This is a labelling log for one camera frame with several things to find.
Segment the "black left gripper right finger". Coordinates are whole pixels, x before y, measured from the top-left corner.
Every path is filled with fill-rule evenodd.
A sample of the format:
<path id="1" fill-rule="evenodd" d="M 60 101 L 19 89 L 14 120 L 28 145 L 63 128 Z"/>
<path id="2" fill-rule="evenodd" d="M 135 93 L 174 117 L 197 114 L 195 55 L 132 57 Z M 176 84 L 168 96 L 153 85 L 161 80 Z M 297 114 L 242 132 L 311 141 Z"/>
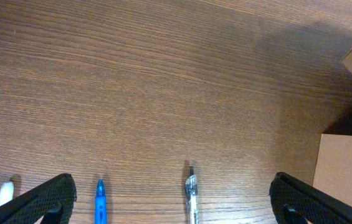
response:
<path id="1" fill-rule="evenodd" d="M 284 172 L 270 184 L 277 223 L 352 224 L 352 207 Z"/>

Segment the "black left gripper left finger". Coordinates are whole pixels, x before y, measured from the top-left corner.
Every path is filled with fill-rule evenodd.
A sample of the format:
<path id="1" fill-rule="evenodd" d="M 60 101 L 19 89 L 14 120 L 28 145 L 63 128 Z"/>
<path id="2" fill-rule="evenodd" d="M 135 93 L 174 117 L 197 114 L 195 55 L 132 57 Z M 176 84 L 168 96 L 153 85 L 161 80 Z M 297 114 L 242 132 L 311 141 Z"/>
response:
<path id="1" fill-rule="evenodd" d="M 60 174 L 0 206 L 0 224 L 68 224 L 77 190 L 70 174 Z"/>

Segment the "white black marker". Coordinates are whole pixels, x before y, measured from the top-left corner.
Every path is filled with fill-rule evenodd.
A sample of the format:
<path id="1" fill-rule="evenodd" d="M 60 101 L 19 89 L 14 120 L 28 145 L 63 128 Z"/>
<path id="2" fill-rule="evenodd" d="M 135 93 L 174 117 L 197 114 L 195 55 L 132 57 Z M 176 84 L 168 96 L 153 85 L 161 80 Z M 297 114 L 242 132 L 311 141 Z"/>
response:
<path id="1" fill-rule="evenodd" d="M 4 182 L 0 188 L 0 206 L 10 202 L 14 196 L 14 184 L 12 181 Z"/>

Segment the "blue pen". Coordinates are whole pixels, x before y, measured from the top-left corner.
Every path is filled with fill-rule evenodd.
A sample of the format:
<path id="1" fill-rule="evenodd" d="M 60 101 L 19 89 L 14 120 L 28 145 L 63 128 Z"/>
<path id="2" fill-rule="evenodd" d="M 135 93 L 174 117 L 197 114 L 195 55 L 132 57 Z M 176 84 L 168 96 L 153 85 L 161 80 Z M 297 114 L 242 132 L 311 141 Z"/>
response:
<path id="1" fill-rule="evenodd" d="M 105 195 L 105 184 L 102 179 L 97 183 L 95 196 L 95 224 L 107 224 L 107 197 Z"/>

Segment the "black clear pen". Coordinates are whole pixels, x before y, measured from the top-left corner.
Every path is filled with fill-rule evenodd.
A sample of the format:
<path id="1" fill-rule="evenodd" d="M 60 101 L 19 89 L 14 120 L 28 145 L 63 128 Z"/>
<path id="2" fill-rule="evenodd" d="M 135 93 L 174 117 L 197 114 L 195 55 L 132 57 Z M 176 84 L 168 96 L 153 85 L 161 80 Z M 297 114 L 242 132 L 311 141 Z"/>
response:
<path id="1" fill-rule="evenodd" d="M 189 177 L 186 179 L 184 185 L 184 194 L 186 196 L 186 213 L 188 215 L 189 224 L 198 224 L 198 188 L 193 166 L 189 166 Z"/>

